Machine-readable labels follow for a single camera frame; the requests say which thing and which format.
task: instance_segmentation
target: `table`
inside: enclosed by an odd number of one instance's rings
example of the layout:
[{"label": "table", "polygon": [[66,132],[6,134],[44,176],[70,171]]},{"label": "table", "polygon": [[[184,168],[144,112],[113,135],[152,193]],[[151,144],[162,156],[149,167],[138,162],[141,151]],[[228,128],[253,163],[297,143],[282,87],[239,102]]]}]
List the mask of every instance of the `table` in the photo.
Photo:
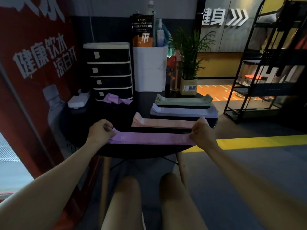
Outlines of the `table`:
[{"label": "table", "polygon": [[[197,93],[196,96],[181,96],[179,92],[170,92],[169,85],[166,85],[163,92],[135,92],[133,102],[129,105],[98,102],[91,99],[85,108],[70,110],[68,107],[63,110],[60,116],[59,124],[63,135],[68,141],[77,147],[84,145],[89,127],[100,119],[109,120],[118,131],[133,132],[162,132],[162,133],[190,133],[189,129],[167,129],[152,127],[131,127],[133,116],[139,112],[143,118],[150,118],[150,109],[155,101],[157,93],[164,97],[203,97]],[[208,108],[208,107],[186,107],[186,108]],[[195,121],[198,118],[166,117],[153,116],[161,119],[182,119]],[[207,118],[210,127],[214,128],[217,124],[217,118]],[[176,154],[177,164],[182,183],[186,185],[184,164],[182,162],[182,151],[190,146],[174,145],[132,145],[132,144],[106,144],[97,154],[104,157],[102,192],[100,202],[99,226],[101,227],[106,207],[106,196],[109,182],[111,158],[122,159],[144,159],[157,158],[166,155]]]}]

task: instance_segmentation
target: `hand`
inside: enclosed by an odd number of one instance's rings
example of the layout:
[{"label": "hand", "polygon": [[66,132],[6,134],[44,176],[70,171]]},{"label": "hand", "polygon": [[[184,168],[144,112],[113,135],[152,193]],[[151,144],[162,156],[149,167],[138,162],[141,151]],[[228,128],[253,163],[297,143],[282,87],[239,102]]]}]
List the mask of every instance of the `hand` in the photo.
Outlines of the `hand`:
[{"label": "hand", "polygon": [[214,131],[207,123],[197,122],[192,131],[190,139],[205,152],[218,147]]},{"label": "hand", "polygon": [[108,120],[102,119],[94,123],[90,127],[86,143],[97,146],[97,150],[99,150],[110,138],[116,135],[116,132],[112,129],[113,125]]}]

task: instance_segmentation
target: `crumpled purple band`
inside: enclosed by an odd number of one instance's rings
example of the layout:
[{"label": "crumpled purple band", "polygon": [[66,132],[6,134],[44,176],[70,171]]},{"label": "crumpled purple band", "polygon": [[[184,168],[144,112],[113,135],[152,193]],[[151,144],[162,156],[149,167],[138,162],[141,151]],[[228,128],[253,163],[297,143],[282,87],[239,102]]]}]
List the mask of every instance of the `crumpled purple band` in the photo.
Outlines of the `crumpled purple band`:
[{"label": "crumpled purple band", "polygon": [[143,132],[121,132],[109,139],[108,143],[116,144],[155,144],[155,145],[190,145],[195,143],[189,139],[190,134],[173,133],[143,133]]},{"label": "crumpled purple band", "polygon": [[104,99],[103,99],[104,102],[107,102],[107,103],[115,103],[115,104],[121,104],[122,102],[129,105],[130,103],[132,103],[132,100],[131,99],[123,99],[123,98],[118,98],[117,95],[115,94],[111,94],[111,93],[108,93]]}]

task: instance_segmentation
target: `flower pot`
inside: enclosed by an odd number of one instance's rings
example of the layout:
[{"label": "flower pot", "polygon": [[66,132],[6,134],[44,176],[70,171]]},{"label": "flower pot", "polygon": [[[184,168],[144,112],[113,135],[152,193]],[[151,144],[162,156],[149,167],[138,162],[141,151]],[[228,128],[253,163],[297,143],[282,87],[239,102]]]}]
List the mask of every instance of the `flower pot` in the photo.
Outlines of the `flower pot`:
[{"label": "flower pot", "polygon": [[197,89],[197,77],[192,80],[185,80],[181,78],[181,85],[180,85],[180,94],[181,95],[196,95]]}]

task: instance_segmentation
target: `yellow stripe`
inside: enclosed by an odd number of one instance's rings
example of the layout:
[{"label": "yellow stripe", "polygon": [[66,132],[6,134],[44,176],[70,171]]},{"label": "yellow stripe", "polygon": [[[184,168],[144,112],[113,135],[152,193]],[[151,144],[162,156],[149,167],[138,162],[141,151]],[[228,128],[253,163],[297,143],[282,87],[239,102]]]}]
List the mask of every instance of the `yellow stripe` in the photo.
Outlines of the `yellow stripe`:
[{"label": "yellow stripe", "polygon": [[[307,144],[307,135],[218,139],[217,143],[223,150],[303,145]],[[202,149],[194,146],[183,152],[202,152]]]}]

